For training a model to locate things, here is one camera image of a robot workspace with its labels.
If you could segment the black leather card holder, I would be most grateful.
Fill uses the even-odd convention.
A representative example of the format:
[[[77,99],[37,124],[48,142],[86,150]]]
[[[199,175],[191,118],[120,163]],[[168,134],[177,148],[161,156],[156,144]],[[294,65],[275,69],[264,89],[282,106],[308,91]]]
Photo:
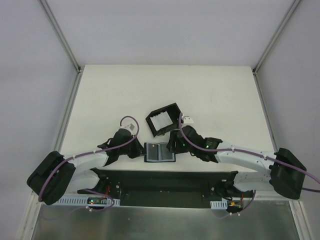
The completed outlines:
[[[174,161],[172,162],[167,162],[167,161],[160,161],[160,144],[161,143],[166,143],[166,142],[160,142],[160,143],[150,143],[150,142],[145,142],[144,143],[144,149],[145,149],[145,155],[144,155],[144,162],[145,163],[174,163],[176,162],[176,154],[174,154]],[[158,145],[158,160],[157,161],[147,161],[147,144],[155,144],[155,145]]]

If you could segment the black plastic card tray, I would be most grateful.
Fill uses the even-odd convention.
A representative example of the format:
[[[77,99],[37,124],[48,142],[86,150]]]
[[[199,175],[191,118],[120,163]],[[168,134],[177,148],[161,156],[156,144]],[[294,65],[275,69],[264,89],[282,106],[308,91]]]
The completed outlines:
[[[178,128],[181,110],[177,103],[151,111],[145,118],[153,137],[163,136]]]

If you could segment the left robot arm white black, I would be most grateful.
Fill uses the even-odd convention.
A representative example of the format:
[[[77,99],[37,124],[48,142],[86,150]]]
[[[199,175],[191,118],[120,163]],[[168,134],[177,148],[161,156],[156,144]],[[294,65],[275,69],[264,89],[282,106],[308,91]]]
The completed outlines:
[[[50,152],[28,177],[26,184],[41,202],[52,205],[67,192],[89,189],[99,195],[106,183],[93,171],[115,163],[120,156],[130,159],[146,153],[138,138],[125,128],[120,128],[96,149],[65,158],[58,151]]]

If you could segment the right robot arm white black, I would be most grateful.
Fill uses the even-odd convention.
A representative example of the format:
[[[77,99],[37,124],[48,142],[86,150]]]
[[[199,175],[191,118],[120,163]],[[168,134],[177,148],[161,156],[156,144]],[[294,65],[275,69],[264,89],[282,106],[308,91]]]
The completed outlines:
[[[286,148],[277,152],[243,148],[219,138],[202,137],[190,125],[172,130],[167,148],[175,154],[190,153],[204,162],[249,169],[249,172],[230,172],[216,187],[227,196],[234,198],[242,192],[271,190],[292,200],[301,196],[306,167]]]

